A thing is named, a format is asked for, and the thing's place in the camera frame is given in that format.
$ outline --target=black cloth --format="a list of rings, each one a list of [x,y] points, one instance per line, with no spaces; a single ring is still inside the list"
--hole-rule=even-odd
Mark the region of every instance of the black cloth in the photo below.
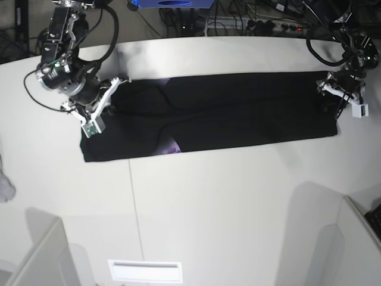
[[[327,72],[244,73],[139,80],[112,96],[106,129],[87,139],[85,161],[270,144],[336,135],[319,106]]]

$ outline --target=white tabletop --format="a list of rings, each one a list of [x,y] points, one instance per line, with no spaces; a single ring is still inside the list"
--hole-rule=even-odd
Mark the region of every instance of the white tabletop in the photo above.
[[[316,41],[315,46],[331,55],[326,58],[338,59],[343,52],[335,43]],[[80,53],[88,60],[106,49]],[[200,286],[231,285],[236,279],[221,276],[214,283],[213,270],[205,270],[209,263],[227,273],[224,258],[247,262],[253,257],[255,271],[231,269],[241,275],[240,283],[275,285],[295,271],[283,286],[302,285],[318,231],[335,222],[341,194],[381,184],[379,69],[367,79],[370,117],[355,119],[345,110],[340,134],[332,138],[85,163],[79,122],[36,105],[23,88],[24,75],[38,62],[36,57],[0,66],[0,152],[17,188],[14,201],[0,204],[0,260],[17,264],[31,246],[25,211],[32,207],[62,217],[69,242],[78,249],[77,261],[88,257],[100,285],[120,285],[111,281],[107,259],[182,261],[185,284]],[[132,79],[157,79],[328,69],[300,39],[209,37],[119,44],[101,77],[126,71]],[[27,84],[45,104],[62,102],[33,76]],[[297,231],[288,218],[306,217],[304,206],[312,209],[311,217],[300,221],[309,223],[308,235],[287,240],[299,251],[281,259],[286,230]],[[220,239],[195,236],[211,231]],[[220,250],[226,245],[245,249],[229,247],[224,255]],[[286,270],[278,268],[281,260],[290,262]]]

